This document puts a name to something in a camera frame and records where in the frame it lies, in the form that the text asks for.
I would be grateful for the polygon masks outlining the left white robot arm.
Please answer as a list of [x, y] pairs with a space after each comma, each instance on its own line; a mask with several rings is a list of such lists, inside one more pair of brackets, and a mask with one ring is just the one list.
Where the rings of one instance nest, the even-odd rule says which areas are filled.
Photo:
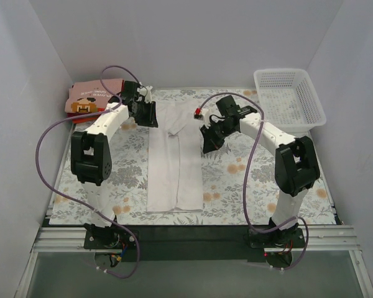
[[71, 136], [71, 172], [83, 186], [93, 213], [84, 228], [106, 248], [114, 248], [121, 241], [119, 229], [113, 224], [116, 216], [109, 206], [108, 178], [113, 165], [110, 140], [129, 118], [137, 125], [157, 128], [155, 108], [151, 86], [125, 81], [105, 112], [87, 129]]

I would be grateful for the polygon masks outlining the white t shirt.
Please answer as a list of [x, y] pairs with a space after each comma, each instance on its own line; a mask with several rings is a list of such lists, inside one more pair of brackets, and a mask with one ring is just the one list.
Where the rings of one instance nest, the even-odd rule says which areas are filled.
[[200, 128], [193, 113], [198, 103], [158, 102], [159, 126], [149, 130], [146, 211], [203, 210]]

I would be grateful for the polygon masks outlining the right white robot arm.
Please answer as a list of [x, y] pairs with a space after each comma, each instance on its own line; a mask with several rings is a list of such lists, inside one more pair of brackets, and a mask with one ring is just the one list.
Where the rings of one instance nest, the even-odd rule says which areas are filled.
[[[247, 239], [252, 246], [292, 244], [300, 234], [300, 207], [308, 192], [320, 178], [320, 167], [310, 137], [290, 135], [266, 121], [264, 110], [255, 102], [241, 107], [236, 93], [220, 93], [216, 103], [218, 115], [200, 105], [193, 116], [203, 121], [203, 153], [219, 150], [227, 137], [238, 132], [253, 139], [242, 185], [242, 208], [248, 225]], [[265, 229], [254, 227], [247, 210], [247, 180], [257, 146], [264, 147], [275, 158], [274, 178], [279, 188], [275, 212]]]

